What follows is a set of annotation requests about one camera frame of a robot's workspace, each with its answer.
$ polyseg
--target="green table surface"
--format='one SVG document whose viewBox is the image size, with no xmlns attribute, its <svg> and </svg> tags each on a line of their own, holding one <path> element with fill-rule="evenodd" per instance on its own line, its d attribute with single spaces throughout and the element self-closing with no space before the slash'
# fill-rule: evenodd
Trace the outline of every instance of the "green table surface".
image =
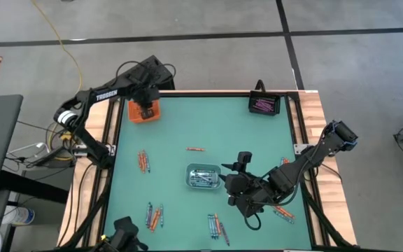
<svg viewBox="0 0 403 252">
<path fill-rule="evenodd" d="M 310 249 L 301 194 L 285 208 L 296 216 L 289 224 L 275 215 L 270 206 L 260 214 L 262 228 L 246 227 L 235 206 L 227 204 L 224 185 L 217 190 L 189 188 L 186 167 L 191 163 L 232 164 L 239 151 L 253 153 L 247 171 L 263 175 L 279 166 L 281 158 L 293 161 L 293 143 L 284 97 L 276 116 L 248 112 L 246 97 L 163 97 L 161 118 L 134 124 L 127 106 L 120 129 L 118 152 L 104 233 L 114 233 L 113 222 L 131 216 L 139 227 L 139 239 L 150 250 L 263 250 Z M 186 147 L 206 151 L 187 151 Z M 150 173 L 142 174 L 138 152 L 146 150 Z M 232 171 L 222 167 L 222 174 Z M 147 204 L 153 210 L 164 205 L 164 227 L 154 233 L 146 227 Z M 225 226 L 231 246 L 224 237 L 212 239 L 208 214 L 217 213 Z M 249 223 L 257 225 L 255 217 Z"/>
</svg>

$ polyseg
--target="white label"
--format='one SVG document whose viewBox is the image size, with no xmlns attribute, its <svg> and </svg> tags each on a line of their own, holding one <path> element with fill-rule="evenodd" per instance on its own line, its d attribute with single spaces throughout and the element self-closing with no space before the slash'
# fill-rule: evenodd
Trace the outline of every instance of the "white label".
<svg viewBox="0 0 403 252">
<path fill-rule="evenodd" d="M 103 99 L 113 97 L 113 96 L 115 96 L 117 94 L 118 94 L 117 90 L 106 92 L 105 94 L 99 94 L 99 95 L 96 96 L 96 101 L 98 102 L 98 101 L 101 101 Z"/>
</svg>

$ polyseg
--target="concrete floor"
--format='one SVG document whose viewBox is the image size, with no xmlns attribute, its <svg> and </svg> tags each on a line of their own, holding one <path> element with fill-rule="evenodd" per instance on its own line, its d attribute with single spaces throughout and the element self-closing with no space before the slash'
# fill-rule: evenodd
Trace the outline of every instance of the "concrete floor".
<svg viewBox="0 0 403 252">
<path fill-rule="evenodd" d="M 272 0 L 131 0 L 71 3 L 38 0 L 63 39 L 225 32 L 279 32 Z M 403 27 L 403 1 L 283 1 L 292 31 Z M 30 1 L 0 0 L 0 42 L 54 40 Z M 403 126 L 403 34 L 293 37 L 306 89 L 320 90 L 328 120 L 342 119 L 360 136 L 338 155 L 359 245 L 403 251 L 403 154 L 392 134 Z M 296 88 L 283 37 L 70 45 L 85 88 L 111 79 L 117 66 L 152 54 L 177 67 L 178 89 Z M 0 48 L 0 95 L 24 96 L 20 120 L 46 127 L 78 86 L 72 61 L 58 46 Z M 43 141 L 17 125 L 11 148 Z M 40 177 L 51 171 L 31 171 Z M 48 183 L 69 187 L 71 172 Z M 63 206 L 33 200 L 38 225 L 19 227 L 13 251 L 51 249 Z"/>
</svg>

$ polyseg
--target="orange container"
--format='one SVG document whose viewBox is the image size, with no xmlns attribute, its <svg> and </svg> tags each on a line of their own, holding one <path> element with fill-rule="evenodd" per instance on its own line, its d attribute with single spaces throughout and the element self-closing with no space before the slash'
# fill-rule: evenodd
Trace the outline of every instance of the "orange container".
<svg viewBox="0 0 403 252">
<path fill-rule="evenodd" d="M 145 120 L 141 117 L 141 107 L 136 102 L 129 101 L 128 107 L 129 107 L 129 120 L 131 120 L 133 123 L 146 123 L 160 119 L 161 110 L 159 100 L 155 100 L 152 102 L 151 109 L 155 115 Z"/>
</svg>

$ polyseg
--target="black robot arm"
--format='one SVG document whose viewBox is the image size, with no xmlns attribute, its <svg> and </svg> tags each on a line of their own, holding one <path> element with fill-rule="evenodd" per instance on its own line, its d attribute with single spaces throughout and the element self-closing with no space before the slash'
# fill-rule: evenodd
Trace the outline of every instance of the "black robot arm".
<svg viewBox="0 0 403 252">
<path fill-rule="evenodd" d="M 324 128 L 315 146 L 304 149 L 294 162 L 274 167 L 264 176 L 247 172 L 246 164 L 251 161 L 251 153 L 240 152 L 238 162 L 222 164 L 238 172 L 221 176 L 229 194 L 228 204 L 237 206 L 245 218 L 262 212 L 264 205 L 288 204 L 292 198 L 288 202 L 281 202 L 294 192 L 305 171 L 318 167 L 327 156 L 352 150 L 357 143 L 356 139 L 357 136 L 344 122 L 332 121 Z"/>
<path fill-rule="evenodd" d="M 74 98 L 60 106 L 54 121 L 87 146 L 87 157 L 93 163 L 101 168 L 112 167 L 114 159 L 108 149 L 85 129 L 91 106 L 113 97 L 124 97 L 141 107 L 143 119 L 150 118 L 154 116 L 152 102 L 160 98 L 158 85 L 171 81 L 173 76 L 169 70 L 155 56 L 151 56 L 119 76 L 116 73 L 113 80 L 100 87 L 79 91 Z"/>
</svg>

